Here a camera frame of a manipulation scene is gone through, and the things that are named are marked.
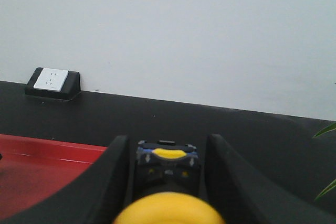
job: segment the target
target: green leaf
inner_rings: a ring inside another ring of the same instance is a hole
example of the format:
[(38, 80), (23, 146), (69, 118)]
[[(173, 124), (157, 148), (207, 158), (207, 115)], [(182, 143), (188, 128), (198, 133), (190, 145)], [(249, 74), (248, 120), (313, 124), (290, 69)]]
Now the green leaf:
[(332, 123), (329, 126), (325, 127), (324, 129), (316, 133), (314, 137), (318, 137), (326, 132), (334, 131), (334, 130), (336, 130), (336, 123)]
[(325, 189), (323, 189), (322, 192), (320, 192), (318, 196), (316, 196), (315, 200), (321, 198), (323, 195), (325, 195), (327, 192), (334, 189), (335, 187), (336, 187), (336, 179), (333, 182), (331, 182)]

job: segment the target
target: black outlet box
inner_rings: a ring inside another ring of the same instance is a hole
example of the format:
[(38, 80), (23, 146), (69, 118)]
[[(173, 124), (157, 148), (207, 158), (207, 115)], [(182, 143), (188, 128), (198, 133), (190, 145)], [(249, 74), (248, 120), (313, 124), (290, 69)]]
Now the black outlet box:
[(26, 95), (33, 95), (35, 97), (47, 97), (61, 100), (72, 100), (80, 93), (80, 75), (79, 72), (69, 71), (67, 78), (60, 91), (51, 91), (43, 89), (35, 89), (34, 85), (37, 78), (40, 76), (43, 68), (35, 69), (32, 77), (26, 85)]

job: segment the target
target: black table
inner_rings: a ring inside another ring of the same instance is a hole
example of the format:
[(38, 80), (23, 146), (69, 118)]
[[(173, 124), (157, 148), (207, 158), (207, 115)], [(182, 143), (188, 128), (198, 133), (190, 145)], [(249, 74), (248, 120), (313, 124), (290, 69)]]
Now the black table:
[(202, 159), (216, 133), (273, 182), (336, 215), (336, 190), (313, 201), (336, 177), (336, 132), (312, 138), (328, 121), (85, 91), (55, 102), (28, 97), (24, 87), (0, 82), (0, 134), (101, 146), (128, 135), (134, 153), (139, 140), (172, 140), (196, 145)]

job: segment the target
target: white wall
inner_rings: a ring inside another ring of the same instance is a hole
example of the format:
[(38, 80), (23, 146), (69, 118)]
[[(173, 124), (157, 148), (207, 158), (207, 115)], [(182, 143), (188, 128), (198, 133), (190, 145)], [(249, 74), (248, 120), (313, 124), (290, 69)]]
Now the white wall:
[(0, 0), (0, 80), (336, 120), (336, 0)]

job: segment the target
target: yellow wheel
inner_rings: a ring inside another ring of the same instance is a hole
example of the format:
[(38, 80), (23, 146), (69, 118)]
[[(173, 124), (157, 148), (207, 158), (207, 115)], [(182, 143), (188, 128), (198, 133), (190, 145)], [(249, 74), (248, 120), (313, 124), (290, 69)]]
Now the yellow wheel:
[(143, 197), (121, 212), (113, 224), (225, 224), (206, 202), (180, 193)]

